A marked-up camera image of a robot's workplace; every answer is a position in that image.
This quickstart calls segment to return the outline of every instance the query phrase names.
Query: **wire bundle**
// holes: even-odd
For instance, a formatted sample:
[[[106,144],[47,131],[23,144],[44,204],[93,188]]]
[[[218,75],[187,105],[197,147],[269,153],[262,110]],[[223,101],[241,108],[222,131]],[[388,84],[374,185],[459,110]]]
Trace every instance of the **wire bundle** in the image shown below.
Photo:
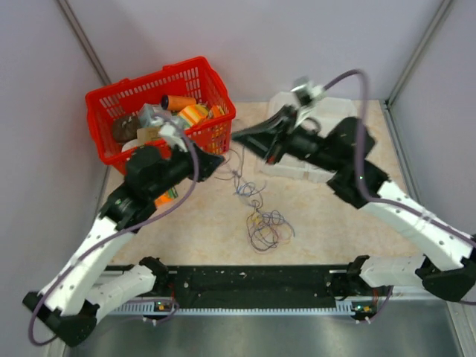
[[[232,169],[230,166],[231,157],[229,157],[222,166],[230,176],[227,178],[217,177],[222,181],[233,181],[235,192],[240,200],[253,209],[253,212],[246,218],[246,229],[248,232],[248,242],[257,253],[269,253],[273,248],[277,248],[279,244],[289,243],[291,237],[295,235],[292,225],[286,221],[284,216],[278,210],[270,212],[263,210],[264,200],[262,192],[266,188],[264,184],[261,188],[252,181],[246,181],[243,178],[243,167],[245,165],[245,148],[242,148],[241,155],[230,149],[238,160],[238,169]]]

